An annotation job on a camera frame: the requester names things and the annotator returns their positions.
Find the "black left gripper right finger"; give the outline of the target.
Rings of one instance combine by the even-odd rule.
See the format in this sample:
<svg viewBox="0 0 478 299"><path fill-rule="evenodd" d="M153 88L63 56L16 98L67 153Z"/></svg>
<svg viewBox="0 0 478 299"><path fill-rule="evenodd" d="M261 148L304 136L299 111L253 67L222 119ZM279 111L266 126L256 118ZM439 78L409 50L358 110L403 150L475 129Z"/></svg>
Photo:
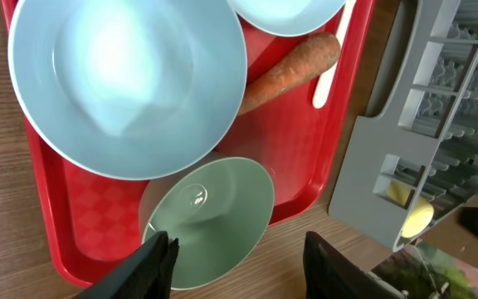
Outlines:
<svg viewBox="0 0 478 299"><path fill-rule="evenodd" d="M305 235L303 251L307 299L395 299L405 296L353 265L318 233Z"/></svg>

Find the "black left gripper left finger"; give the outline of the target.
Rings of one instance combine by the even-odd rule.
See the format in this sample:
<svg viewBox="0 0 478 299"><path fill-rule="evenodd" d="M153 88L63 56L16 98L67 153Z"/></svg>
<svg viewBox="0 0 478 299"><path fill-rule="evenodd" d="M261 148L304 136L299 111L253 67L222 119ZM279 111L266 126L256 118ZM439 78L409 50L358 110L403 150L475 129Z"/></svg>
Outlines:
<svg viewBox="0 0 478 299"><path fill-rule="evenodd" d="M158 232L77 299L169 299L179 241Z"/></svg>

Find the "mint green bowl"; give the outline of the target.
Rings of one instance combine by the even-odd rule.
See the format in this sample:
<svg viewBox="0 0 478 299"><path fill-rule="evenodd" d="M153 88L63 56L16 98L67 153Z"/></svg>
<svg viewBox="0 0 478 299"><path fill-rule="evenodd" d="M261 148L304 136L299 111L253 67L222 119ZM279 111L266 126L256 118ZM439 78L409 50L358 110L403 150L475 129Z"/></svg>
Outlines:
<svg viewBox="0 0 478 299"><path fill-rule="evenodd" d="M275 187L253 159L211 152L196 164L152 179L139 202L142 241L165 231L178 240L172 288L206 286L244 261L271 220Z"/></svg>

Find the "yellow plastic cup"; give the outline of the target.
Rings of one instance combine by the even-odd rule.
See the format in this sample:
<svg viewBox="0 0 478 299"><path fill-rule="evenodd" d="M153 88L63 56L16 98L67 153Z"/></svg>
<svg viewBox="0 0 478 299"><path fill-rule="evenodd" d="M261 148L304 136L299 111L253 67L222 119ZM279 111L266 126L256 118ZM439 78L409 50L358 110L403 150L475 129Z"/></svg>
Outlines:
<svg viewBox="0 0 478 299"><path fill-rule="evenodd" d="M387 190L387 196L402 206L406 204L410 193L411 190L408 187L395 182L391 182ZM401 236L412 238L418 235L431 222L433 214L433 206L423 197L419 197L414 209L409 213L402 226Z"/></svg>

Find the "light blue bowl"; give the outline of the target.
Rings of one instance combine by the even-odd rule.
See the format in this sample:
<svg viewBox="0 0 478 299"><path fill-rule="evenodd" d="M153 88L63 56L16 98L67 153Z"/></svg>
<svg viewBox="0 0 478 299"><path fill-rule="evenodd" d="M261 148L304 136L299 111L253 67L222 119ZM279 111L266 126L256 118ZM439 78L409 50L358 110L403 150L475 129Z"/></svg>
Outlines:
<svg viewBox="0 0 478 299"><path fill-rule="evenodd" d="M115 179L199 161L232 126L246 86L245 38L223 0L23 0L7 50L34 130Z"/></svg>

